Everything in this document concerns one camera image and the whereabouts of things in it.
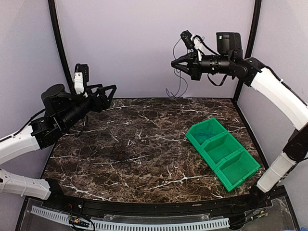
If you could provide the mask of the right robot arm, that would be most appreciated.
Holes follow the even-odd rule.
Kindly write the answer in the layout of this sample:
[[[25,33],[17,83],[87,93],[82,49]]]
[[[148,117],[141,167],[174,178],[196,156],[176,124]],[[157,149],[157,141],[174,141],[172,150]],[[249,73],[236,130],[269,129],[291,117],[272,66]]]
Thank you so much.
[[[208,47],[199,35],[188,30],[180,35],[190,52],[171,62],[171,66],[199,81],[203,73],[238,78],[246,86],[269,99],[292,123],[294,133],[268,170],[259,178],[254,191],[246,197],[250,209],[257,208],[286,173],[308,153],[308,104],[256,58],[243,58],[241,36],[237,32],[217,32],[217,52],[206,55]]]

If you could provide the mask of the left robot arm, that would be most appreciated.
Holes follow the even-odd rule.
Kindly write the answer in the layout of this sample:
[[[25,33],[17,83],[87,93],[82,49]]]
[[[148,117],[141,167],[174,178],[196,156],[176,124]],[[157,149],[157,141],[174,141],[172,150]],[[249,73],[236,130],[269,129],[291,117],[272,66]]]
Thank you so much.
[[[91,85],[84,96],[66,92],[63,84],[49,87],[41,95],[44,109],[34,114],[17,132],[1,139],[1,164],[54,145],[89,112],[100,113],[108,109],[116,89],[116,85]],[[61,186],[53,179],[34,179],[1,169],[0,191],[49,200],[58,210],[68,206]]]

